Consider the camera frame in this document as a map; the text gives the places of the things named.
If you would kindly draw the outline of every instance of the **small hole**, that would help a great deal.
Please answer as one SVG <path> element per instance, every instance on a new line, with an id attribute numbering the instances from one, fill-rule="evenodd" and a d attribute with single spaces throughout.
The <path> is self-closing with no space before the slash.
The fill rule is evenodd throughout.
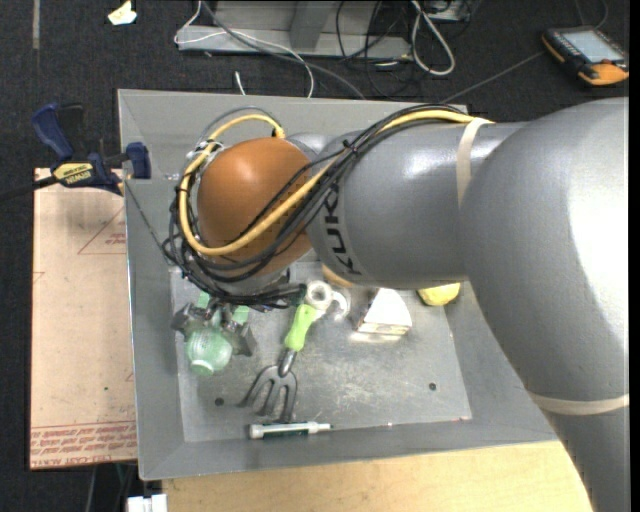
<path id="1" fill-rule="evenodd" d="M 311 298 L 313 300 L 324 300 L 325 299 L 324 290 L 322 289 L 313 290 L 313 292 L 311 292 Z"/>

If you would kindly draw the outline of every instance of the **green handle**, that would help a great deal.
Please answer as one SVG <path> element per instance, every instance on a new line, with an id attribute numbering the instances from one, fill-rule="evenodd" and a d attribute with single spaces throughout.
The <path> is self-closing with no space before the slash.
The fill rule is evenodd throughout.
<path id="1" fill-rule="evenodd" d="M 309 304 L 300 304 L 296 309 L 293 325 L 284 340 L 284 346 L 300 352 L 304 348 L 307 331 L 315 319 L 316 309 L 313 306 L 309 306 Z"/>
<path id="2" fill-rule="evenodd" d="M 244 325 L 249 319 L 249 308 L 247 306 L 238 306 L 233 312 L 232 320 L 240 325 Z"/>
<path id="3" fill-rule="evenodd" d="M 198 302 L 196 302 L 196 307 L 200 309 L 205 309 L 209 305 L 209 294 L 207 292 L 200 292 L 198 295 Z"/>

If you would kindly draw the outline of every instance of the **cardboard sheet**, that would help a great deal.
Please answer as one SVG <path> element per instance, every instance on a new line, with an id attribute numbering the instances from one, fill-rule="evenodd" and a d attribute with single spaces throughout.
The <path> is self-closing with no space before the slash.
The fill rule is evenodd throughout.
<path id="1" fill-rule="evenodd" d="M 32 469 L 137 457 L 125 237 L 122 197 L 34 194 Z"/>

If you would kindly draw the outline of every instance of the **orange device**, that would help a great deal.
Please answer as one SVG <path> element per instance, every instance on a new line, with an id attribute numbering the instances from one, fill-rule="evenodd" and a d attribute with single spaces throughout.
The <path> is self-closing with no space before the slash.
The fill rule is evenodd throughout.
<path id="1" fill-rule="evenodd" d="M 550 28 L 542 42 L 566 72 L 589 85 L 611 85 L 629 77 L 629 56 L 594 27 Z"/>

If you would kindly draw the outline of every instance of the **black cable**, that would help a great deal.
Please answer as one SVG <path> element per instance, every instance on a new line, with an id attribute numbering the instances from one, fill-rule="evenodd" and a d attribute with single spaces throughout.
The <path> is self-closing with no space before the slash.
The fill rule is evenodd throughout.
<path id="1" fill-rule="evenodd" d="M 98 473 L 98 465 L 93 466 L 91 471 L 91 479 L 89 480 L 89 492 L 87 493 L 87 501 L 84 506 L 84 512 L 91 512 L 93 510 L 93 495 L 96 487 L 96 475 Z"/>
<path id="2" fill-rule="evenodd" d="M 351 82 L 349 82 L 348 80 L 345 80 L 344 78 L 342 78 L 340 75 L 334 73 L 333 71 L 330 71 L 330 70 L 328 70 L 326 68 L 323 68 L 322 66 L 318 66 L 317 64 L 313 64 L 313 63 L 307 62 L 307 61 L 302 62 L 302 61 L 299 61 L 298 59 L 294 59 L 292 57 L 287 57 L 286 55 L 281 55 L 281 54 L 279 54 L 277 52 L 272 52 L 271 50 L 268 50 L 268 49 L 266 49 L 264 47 L 258 46 L 256 44 L 254 44 L 253 42 L 249 41 L 248 39 L 245 39 L 244 37 L 240 36 L 239 34 L 236 34 L 233 30 L 231 30 L 229 27 L 227 27 L 227 25 L 225 23 L 221 22 L 218 19 L 218 17 L 215 15 L 213 10 L 211 10 L 211 7 L 209 7 L 208 3 L 205 0 L 203 0 L 202 6 L 207 11 L 207 13 L 209 13 L 209 16 L 211 16 L 211 19 L 213 20 L 213 22 L 216 25 L 218 25 L 227 34 L 229 34 L 231 37 L 233 37 L 235 40 L 241 42 L 245 46 L 249 46 L 250 48 L 253 48 L 254 50 L 257 50 L 260 53 L 271 55 L 272 57 L 275 57 L 275 58 L 280 59 L 280 60 L 284 60 L 284 61 L 287 61 L 287 62 L 293 62 L 294 64 L 298 64 L 298 65 L 306 65 L 306 66 L 310 67 L 311 69 L 315 69 L 315 70 L 317 70 L 317 71 L 319 71 L 321 73 L 324 73 L 327 76 L 330 76 L 330 77 L 334 78 L 335 80 L 338 80 L 345 87 L 347 87 L 353 94 L 355 94 L 355 96 L 357 98 L 360 98 L 360 99 L 363 99 L 363 100 L 366 99 L 364 94 L 362 94 L 357 87 L 355 87 Z"/>
<path id="3" fill-rule="evenodd" d="M 573 0 L 573 3 L 576 6 L 576 11 L 578 12 L 578 17 L 580 18 L 580 25 L 584 25 L 585 21 L 584 21 L 584 15 L 582 14 L 582 8 L 580 7 L 580 1 Z"/>
<path id="4" fill-rule="evenodd" d="M 397 101 L 396 96 L 399 95 L 400 93 L 404 92 L 407 90 L 407 88 L 409 88 L 411 85 L 419 85 L 419 81 L 417 79 L 415 79 L 415 72 L 416 72 L 416 68 L 417 66 L 415 65 L 411 65 L 413 63 L 409 63 L 410 64 L 410 70 L 411 70 L 411 76 L 408 79 L 402 79 L 400 78 L 398 75 L 393 75 L 394 78 L 396 78 L 400 83 L 402 83 L 403 85 L 392 90 L 392 91 L 383 91 L 382 89 L 380 89 L 375 81 L 373 80 L 373 77 L 371 76 L 371 69 L 369 67 L 369 55 L 368 55 L 368 42 L 369 42 L 369 37 L 371 34 L 371 30 L 373 28 L 373 23 L 375 21 L 375 17 L 378 13 L 378 10 L 380 9 L 382 2 L 378 1 L 373 9 L 373 11 L 371 12 L 371 17 L 369 18 L 369 26 L 367 28 L 367 35 L 365 37 L 365 52 L 364 52 L 364 64 L 365 64 L 365 73 L 367 75 L 367 80 L 369 81 L 369 85 L 371 86 L 371 88 L 379 95 L 382 96 L 383 98 L 386 98 L 388 100 L 392 100 L 392 101 Z"/>
<path id="5" fill-rule="evenodd" d="M 261 294 L 249 296 L 231 295 L 221 290 L 216 282 L 229 283 L 243 281 L 252 275 L 255 275 L 263 269 L 275 256 L 282 254 L 291 246 L 293 242 L 302 234 L 306 225 L 313 219 L 322 206 L 324 195 L 329 191 L 330 187 L 341 179 L 345 173 L 351 168 L 351 163 L 363 154 L 370 145 L 377 143 L 382 137 L 386 137 L 395 129 L 387 130 L 384 133 L 378 133 L 379 130 L 389 122 L 399 118 L 400 116 L 423 110 L 448 110 L 451 112 L 460 112 L 452 107 L 443 107 L 441 105 L 416 105 L 400 110 L 378 121 L 372 126 L 358 134 L 353 141 L 345 141 L 345 147 L 340 151 L 326 155 L 321 159 L 317 159 L 312 165 L 318 165 L 330 158 L 336 161 L 327 169 L 325 174 L 311 188 L 309 193 L 300 201 L 298 207 L 287 216 L 282 228 L 276 235 L 276 238 L 258 254 L 253 255 L 242 261 L 234 263 L 214 263 L 207 258 L 203 258 L 194 251 L 184 240 L 184 233 L 177 219 L 176 201 L 171 208 L 171 219 L 169 226 L 169 238 L 163 243 L 163 252 L 167 257 L 178 265 L 183 276 L 199 287 L 201 290 L 209 293 L 212 297 L 220 301 L 231 304 L 245 304 L 248 306 L 268 306 L 273 308 L 289 307 L 296 304 L 304 296 L 305 288 L 303 285 L 290 284 L 286 286 L 278 286 L 274 290 L 266 291 Z M 402 125 L 397 129 L 404 129 L 407 125 Z M 308 171 L 311 164 L 303 166 L 296 175 L 289 180 L 287 184 L 274 196 L 270 203 L 274 204 L 279 198 L 284 196 L 288 189 L 293 185 L 297 178 L 304 172 Z M 192 181 L 196 179 L 196 173 L 190 177 L 188 189 L 192 185 Z M 263 210 L 260 215 L 252 221 L 252 225 L 261 219 L 262 215 L 269 208 Z M 238 276 L 221 275 L 219 271 L 229 271 L 230 269 L 238 269 L 254 264 L 249 270 Z"/>
<path id="6" fill-rule="evenodd" d="M 340 53 L 342 54 L 342 57 L 343 57 L 342 62 L 351 60 L 357 57 L 358 55 L 362 55 L 365 52 L 365 50 L 368 51 L 371 48 L 373 48 L 375 45 L 377 45 L 380 41 L 382 41 L 385 37 L 389 35 L 389 33 L 394 29 L 394 27 L 397 25 L 397 23 L 400 21 L 400 18 L 402 17 L 402 15 L 398 16 L 396 20 L 391 25 L 389 25 L 389 28 L 387 29 L 387 31 L 384 34 L 381 34 L 378 37 L 376 37 L 373 40 L 373 42 L 371 42 L 370 44 L 365 44 L 362 48 L 360 48 L 356 52 L 347 55 L 344 50 L 344 45 L 342 43 L 342 32 L 340 31 L 340 13 L 342 12 L 342 8 L 344 7 L 345 3 L 346 1 L 342 0 L 342 2 L 340 2 L 340 5 L 338 5 L 338 9 L 336 10 L 336 37 L 338 39 L 338 45 L 340 46 Z"/>
<path id="7" fill-rule="evenodd" d="M 122 510 L 122 499 L 123 497 L 126 499 L 129 494 L 129 490 L 131 489 L 131 482 L 134 477 L 134 469 L 135 466 L 130 465 L 127 467 L 127 473 L 125 475 L 124 481 L 120 485 L 120 489 L 118 491 L 118 496 L 116 498 L 116 502 L 113 504 L 112 512 L 118 512 L 118 510 Z"/>
<path id="8" fill-rule="evenodd" d="M 2 194 L 0 194 L 0 203 L 4 201 L 8 201 L 9 199 L 13 199 L 14 197 L 19 197 L 19 196 L 28 194 L 30 192 L 34 192 L 36 190 L 40 190 L 41 188 L 48 187 L 55 183 L 58 183 L 58 180 L 56 179 L 56 177 L 49 176 L 47 178 L 43 178 L 41 180 L 29 183 L 28 185 L 23 185 L 21 187 L 8 190 L 7 192 L 3 192 Z"/>

